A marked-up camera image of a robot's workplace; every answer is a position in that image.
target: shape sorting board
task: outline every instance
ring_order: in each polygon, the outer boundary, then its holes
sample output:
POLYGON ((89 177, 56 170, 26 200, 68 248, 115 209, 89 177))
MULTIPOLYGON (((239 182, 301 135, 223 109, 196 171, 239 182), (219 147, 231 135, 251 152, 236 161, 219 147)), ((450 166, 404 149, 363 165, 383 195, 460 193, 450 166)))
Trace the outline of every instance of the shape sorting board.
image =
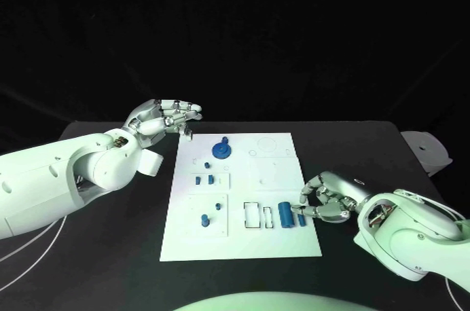
POLYGON ((297 204, 303 186, 290 133, 195 134, 192 142, 180 138, 160 260, 321 256, 313 219, 306 217, 306 227, 297 217, 293 228, 280 222, 277 204, 297 204), (232 154, 218 160, 212 147, 223 136, 232 154), (245 228, 245 202, 258 203, 258 215, 252 206, 249 215, 259 217, 259 228, 245 228), (207 227, 200 225, 202 214, 209 216, 207 227))

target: table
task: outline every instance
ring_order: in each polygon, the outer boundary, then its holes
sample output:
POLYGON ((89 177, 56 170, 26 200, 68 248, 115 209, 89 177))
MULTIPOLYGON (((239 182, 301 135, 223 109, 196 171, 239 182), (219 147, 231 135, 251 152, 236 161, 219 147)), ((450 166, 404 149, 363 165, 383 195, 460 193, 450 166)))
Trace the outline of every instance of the table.
MULTIPOLYGON (((75 122, 60 138, 118 127, 75 122)), ((306 180, 336 170, 441 200, 389 122, 192 122, 190 128, 193 133, 290 132, 306 180)), ((438 275, 419 282, 399 278, 356 246, 356 216, 343 224, 316 221, 323 257, 158 262, 177 142, 169 134, 151 147, 164 156, 156 177, 137 173, 122 190, 71 214, 42 262, 0 293, 1 310, 173 310, 246 291, 317 294, 379 310, 454 308, 438 275)), ((0 286, 37 259, 56 229, 1 263, 0 286)), ((32 235, 1 241, 1 255, 32 235)))

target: small blue piece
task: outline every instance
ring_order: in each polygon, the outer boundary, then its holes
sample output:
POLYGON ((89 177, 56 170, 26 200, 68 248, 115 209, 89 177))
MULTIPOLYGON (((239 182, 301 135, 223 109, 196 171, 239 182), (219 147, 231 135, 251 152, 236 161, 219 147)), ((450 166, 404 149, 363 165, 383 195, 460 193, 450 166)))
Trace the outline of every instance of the small blue piece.
POLYGON ((228 137, 222 138, 222 142, 212 147, 212 155, 215 158, 223 160, 232 154, 232 148, 228 145, 228 137))
POLYGON ((297 214, 297 218, 298 218, 298 224, 300 226, 307 226, 307 223, 306 223, 306 217, 301 215, 301 214, 297 214))
POLYGON ((209 218, 207 218, 207 215, 206 214, 203 214, 202 216, 200 216, 200 220, 202 220, 202 226, 203 227, 207 227, 209 226, 209 218))
POLYGON ((291 216, 291 204, 284 201, 277 205, 280 209, 280 218, 282 228, 294 227, 294 217, 291 216))

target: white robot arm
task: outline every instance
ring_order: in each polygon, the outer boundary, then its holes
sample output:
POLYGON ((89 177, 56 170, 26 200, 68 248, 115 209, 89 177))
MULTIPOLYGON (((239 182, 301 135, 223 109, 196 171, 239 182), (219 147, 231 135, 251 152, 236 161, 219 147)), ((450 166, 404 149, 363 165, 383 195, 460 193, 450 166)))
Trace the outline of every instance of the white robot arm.
POLYGON ((145 147, 167 132, 192 139, 187 120, 200 106, 150 100, 121 129, 0 156, 0 239, 36 230, 122 188, 135 171, 154 177, 163 157, 145 147))
POLYGON ((291 211, 331 223, 356 211, 355 242, 379 262, 408 280, 435 272, 470 291, 470 220, 441 203, 402 189, 375 194, 360 180, 323 172, 307 182, 291 211), (321 206, 307 204, 314 189, 321 206))

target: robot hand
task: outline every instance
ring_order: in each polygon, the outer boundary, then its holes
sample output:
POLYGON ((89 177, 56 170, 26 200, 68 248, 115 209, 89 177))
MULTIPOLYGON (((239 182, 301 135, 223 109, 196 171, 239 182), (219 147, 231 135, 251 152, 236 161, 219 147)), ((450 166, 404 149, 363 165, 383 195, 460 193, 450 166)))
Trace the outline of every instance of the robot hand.
POLYGON ((137 138, 141 148, 154 145, 166 132, 193 138, 186 121, 200 120, 200 106, 179 100, 156 100, 144 102, 131 112, 122 130, 137 138))
POLYGON ((372 195, 360 180, 326 171, 307 182, 301 189, 300 204, 291 207, 291 211, 329 223, 342 223, 349 219, 352 211, 360 212, 372 195), (307 196, 314 189, 321 206, 307 205, 307 196))

